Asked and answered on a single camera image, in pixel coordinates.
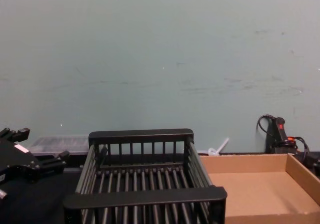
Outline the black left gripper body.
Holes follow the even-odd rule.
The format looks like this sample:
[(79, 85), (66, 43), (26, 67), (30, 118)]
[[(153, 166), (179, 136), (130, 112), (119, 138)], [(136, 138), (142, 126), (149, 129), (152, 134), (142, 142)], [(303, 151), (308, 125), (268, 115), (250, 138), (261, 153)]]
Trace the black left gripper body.
[(0, 139), (0, 183), (16, 178), (38, 180), (41, 175), (39, 160), (20, 144)]

